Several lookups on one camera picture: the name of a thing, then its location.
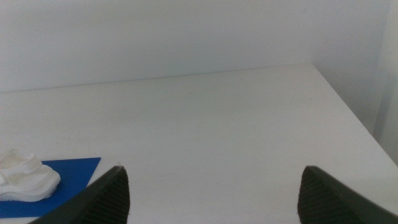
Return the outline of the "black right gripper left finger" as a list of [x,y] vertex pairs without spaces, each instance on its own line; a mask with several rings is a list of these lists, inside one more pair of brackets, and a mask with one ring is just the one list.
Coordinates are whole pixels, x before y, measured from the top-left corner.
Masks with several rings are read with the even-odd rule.
[[126,224],[129,181],[123,166],[114,166],[85,190],[32,221],[33,224]]

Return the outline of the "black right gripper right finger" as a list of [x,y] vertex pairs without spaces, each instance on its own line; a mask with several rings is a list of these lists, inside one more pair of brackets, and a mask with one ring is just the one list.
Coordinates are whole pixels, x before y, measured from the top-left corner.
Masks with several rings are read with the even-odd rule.
[[321,168],[306,166],[298,194],[301,223],[390,223],[397,215],[355,192]]

